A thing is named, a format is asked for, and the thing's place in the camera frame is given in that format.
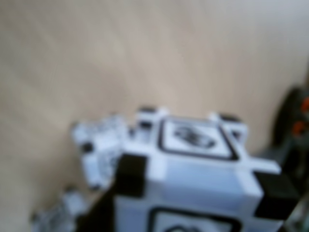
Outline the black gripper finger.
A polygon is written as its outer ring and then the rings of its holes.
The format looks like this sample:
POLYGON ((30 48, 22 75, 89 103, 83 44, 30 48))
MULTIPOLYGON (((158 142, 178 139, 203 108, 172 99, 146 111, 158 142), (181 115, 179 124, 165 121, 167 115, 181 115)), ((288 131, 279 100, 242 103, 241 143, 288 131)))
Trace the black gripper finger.
POLYGON ((78 232, 113 232, 115 187, 106 191, 77 222, 78 232))

